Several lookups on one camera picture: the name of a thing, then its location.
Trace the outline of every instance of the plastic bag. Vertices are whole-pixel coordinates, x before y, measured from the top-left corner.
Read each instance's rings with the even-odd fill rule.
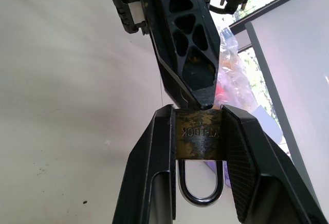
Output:
[[[219,31],[221,50],[214,105],[228,104],[251,113],[258,104],[237,54],[237,40],[228,27]]]

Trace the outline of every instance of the textured grip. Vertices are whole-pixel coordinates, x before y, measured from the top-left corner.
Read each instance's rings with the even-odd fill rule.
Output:
[[[257,173],[238,121],[227,112],[223,114],[223,121],[225,141],[228,141],[226,150],[228,174],[237,218],[244,223],[254,192]]]

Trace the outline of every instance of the rust on padlock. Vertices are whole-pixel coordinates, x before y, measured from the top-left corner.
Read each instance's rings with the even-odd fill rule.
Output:
[[[222,111],[176,109],[176,159],[225,160]]]

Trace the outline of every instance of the clear plastic bag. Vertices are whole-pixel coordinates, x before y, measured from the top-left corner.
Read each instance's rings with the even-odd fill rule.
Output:
[[[237,40],[228,27],[218,30],[221,51],[214,104],[217,107],[228,104],[251,113],[258,104],[245,75],[243,62],[237,54]]]

